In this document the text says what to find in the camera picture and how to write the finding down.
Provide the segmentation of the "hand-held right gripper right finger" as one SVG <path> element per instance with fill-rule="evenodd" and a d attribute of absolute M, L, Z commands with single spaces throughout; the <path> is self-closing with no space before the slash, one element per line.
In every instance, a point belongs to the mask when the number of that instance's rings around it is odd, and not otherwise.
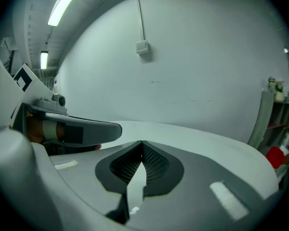
<path fill-rule="evenodd" d="M 139 231 L 250 231 L 278 190 L 275 178 L 255 187 L 200 154 L 147 141 L 140 148 L 144 200 L 129 220 Z"/>

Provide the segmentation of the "person's left hand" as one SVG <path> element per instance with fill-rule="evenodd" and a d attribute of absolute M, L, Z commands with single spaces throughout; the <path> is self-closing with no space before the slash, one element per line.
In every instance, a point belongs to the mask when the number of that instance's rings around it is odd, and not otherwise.
<path fill-rule="evenodd" d="M 48 140 L 60 141 L 65 135 L 65 124 L 33 116 L 27 117 L 26 128 L 28 139 L 34 143 L 43 143 Z"/>

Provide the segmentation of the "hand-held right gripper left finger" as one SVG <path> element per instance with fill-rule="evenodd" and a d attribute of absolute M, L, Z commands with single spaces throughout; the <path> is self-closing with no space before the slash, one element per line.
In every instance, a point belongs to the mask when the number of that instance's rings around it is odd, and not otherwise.
<path fill-rule="evenodd" d="M 45 149 L 32 145 L 34 184 L 32 221 L 46 231 L 139 231 L 121 204 L 120 193 L 109 192 L 98 180 L 95 167 L 105 157 L 132 142 L 100 151 L 50 158 Z"/>

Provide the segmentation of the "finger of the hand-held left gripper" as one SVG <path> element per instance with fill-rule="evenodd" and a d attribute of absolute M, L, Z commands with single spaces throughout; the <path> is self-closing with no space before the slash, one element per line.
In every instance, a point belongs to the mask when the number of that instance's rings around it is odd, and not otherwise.
<path fill-rule="evenodd" d="M 63 138 L 60 141 L 51 140 L 51 143 L 67 147 L 88 147 L 108 143 L 122 135 L 122 127 L 118 123 L 54 113 L 45 113 L 45 119 L 64 124 Z"/>

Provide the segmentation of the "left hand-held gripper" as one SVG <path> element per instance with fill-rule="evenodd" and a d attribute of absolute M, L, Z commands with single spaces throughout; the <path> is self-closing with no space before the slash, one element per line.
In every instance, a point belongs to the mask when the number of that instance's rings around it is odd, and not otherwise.
<path fill-rule="evenodd" d="M 46 87 L 26 64 L 12 77 L 0 60 L 0 145 L 30 141 L 27 117 L 46 120 L 45 113 L 67 115 L 64 96 Z"/>

